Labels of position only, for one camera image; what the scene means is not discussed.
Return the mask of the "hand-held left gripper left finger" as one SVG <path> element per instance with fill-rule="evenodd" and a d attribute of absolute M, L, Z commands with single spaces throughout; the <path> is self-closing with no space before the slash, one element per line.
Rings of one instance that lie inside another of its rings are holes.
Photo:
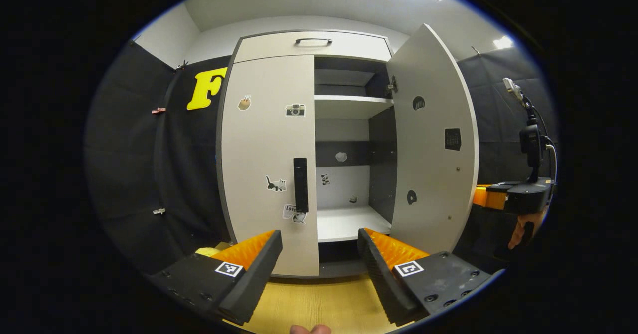
<path fill-rule="evenodd" d="M 282 249 L 280 230 L 269 230 L 214 255 L 188 255 L 147 278 L 199 316 L 241 326 L 251 319 Z"/>

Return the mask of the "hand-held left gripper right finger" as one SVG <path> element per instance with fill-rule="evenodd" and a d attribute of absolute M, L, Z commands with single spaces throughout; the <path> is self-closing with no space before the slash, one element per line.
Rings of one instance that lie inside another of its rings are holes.
<path fill-rule="evenodd" d="M 460 306 L 494 275 L 451 252 L 428 254 L 375 230 L 358 230 L 358 252 L 390 323 L 433 320 Z"/>

